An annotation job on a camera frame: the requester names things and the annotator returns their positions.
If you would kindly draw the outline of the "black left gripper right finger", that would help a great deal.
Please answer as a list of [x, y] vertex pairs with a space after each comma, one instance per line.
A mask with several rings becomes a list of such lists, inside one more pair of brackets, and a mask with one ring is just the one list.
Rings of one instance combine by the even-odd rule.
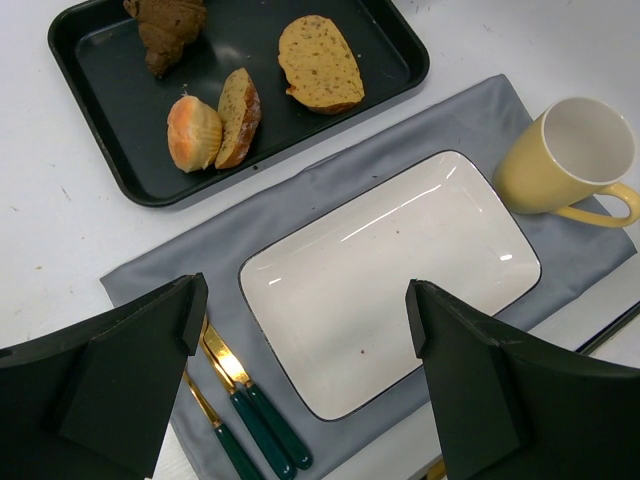
[[451, 479], [635, 479], [639, 372], [412, 280], [406, 308]]

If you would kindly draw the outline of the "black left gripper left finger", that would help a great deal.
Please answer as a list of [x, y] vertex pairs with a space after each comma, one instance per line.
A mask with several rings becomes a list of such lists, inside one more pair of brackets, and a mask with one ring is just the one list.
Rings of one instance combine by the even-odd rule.
[[4, 479], [152, 477], [206, 310], [202, 274], [1, 351]]

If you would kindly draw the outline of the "brown chocolate croissant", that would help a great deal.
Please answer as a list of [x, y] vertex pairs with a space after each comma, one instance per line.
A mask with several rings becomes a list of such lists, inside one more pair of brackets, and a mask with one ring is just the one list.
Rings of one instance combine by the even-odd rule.
[[207, 19], [203, 1], [134, 0], [124, 1], [123, 7], [138, 23], [145, 63], [158, 78], [180, 61]]

